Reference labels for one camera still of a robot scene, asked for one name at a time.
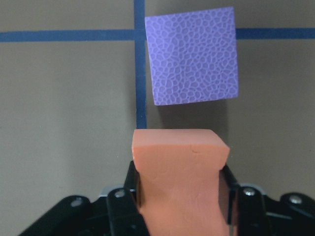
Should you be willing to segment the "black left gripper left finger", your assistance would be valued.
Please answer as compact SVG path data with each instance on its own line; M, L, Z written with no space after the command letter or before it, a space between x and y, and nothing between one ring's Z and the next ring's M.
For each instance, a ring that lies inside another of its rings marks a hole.
M140 174L137 171L134 161L130 161L128 171L124 181L124 188L134 197L136 206L141 207L141 181Z

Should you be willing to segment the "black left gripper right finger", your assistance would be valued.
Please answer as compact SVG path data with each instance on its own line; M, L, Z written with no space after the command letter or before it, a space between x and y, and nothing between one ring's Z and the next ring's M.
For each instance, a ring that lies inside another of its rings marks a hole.
M231 169L225 165L219 172L219 206L228 225L232 224L233 202L239 183Z

